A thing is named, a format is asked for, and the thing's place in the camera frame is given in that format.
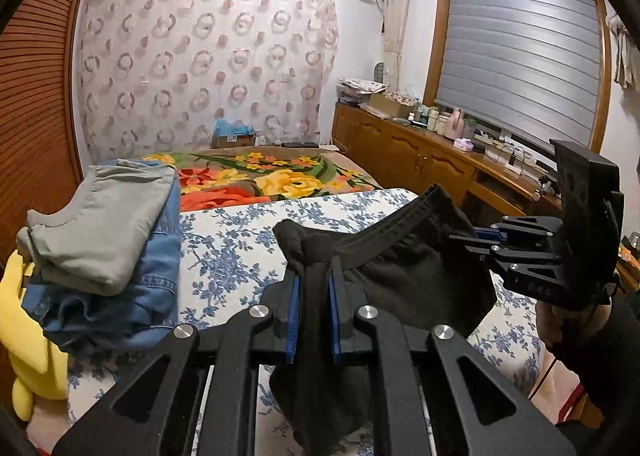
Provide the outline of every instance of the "window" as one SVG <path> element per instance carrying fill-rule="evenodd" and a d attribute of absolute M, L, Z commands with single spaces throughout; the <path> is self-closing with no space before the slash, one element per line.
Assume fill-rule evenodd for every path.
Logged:
<path fill-rule="evenodd" d="M 424 103 L 462 108 L 545 150 L 554 138 L 599 152 L 604 12 L 604 0 L 438 0 Z"/>

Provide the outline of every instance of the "red trim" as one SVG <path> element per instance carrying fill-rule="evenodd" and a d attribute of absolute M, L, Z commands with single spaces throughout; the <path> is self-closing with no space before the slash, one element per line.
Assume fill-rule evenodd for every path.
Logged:
<path fill-rule="evenodd" d="M 569 395 L 569 398 L 564 403 L 564 406 L 560 409 L 560 413 L 558 414 L 558 423 L 564 422 L 564 419 L 569 414 L 570 409 L 575 406 L 575 404 L 580 400 L 582 393 L 584 392 L 584 387 L 582 384 L 578 384 L 578 387 L 574 389 L 574 392 Z"/>

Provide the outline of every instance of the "cabinet door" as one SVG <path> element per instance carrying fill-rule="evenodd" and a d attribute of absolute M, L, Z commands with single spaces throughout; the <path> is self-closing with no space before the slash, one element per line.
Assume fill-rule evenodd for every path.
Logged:
<path fill-rule="evenodd" d="M 378 182 L 386 189 L 400 187 L 420 194 L 420 165 L 428 155 L 424 143 L 398 128 L 390 132 L 387 144 L 386 166 Z"/>
<path fill-rule="evenodd" d="M 349 138 L 353 126 L 355 124 L 355 110 L 343 105 L 335 106 L 334 127 L 332 129 L 332 137 L 341 152 L 349 155 Z"/>
<path fill-rule="evenodd" d="M 378 181 L 385 139 L 380 120 L 372 116 L 357 121 L 349 137 L 348 157 Z"/>
<path fill-rule="evenodd" d="M 439 184 L 459 207 L 465 199 L 466 188 L 473 177 L 473 166 L 435 147 L 431 149 L 425 163 L 422 178 L 424 188 L 434 183 Z"/>

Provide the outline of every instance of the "pink kettle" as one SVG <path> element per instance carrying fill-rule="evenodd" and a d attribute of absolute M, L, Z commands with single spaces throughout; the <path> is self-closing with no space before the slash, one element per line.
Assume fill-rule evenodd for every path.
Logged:
<path fill-rule="evenodd" d="M 462 137 L 465 130 L 465 113 L 461 109 L 454 108 L 444 128 L 444 136 L 450 140 Z"/>

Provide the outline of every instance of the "louvered wooden door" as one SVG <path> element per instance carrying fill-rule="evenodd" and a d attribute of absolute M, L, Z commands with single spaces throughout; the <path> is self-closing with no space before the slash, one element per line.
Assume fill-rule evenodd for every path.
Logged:
<path fill-rule="evenodd" d="M 24 0 L 0 34 L 0 261 L 26 211 L 60 210 L 81 180 L 70 106 L 78 0 Z"/>

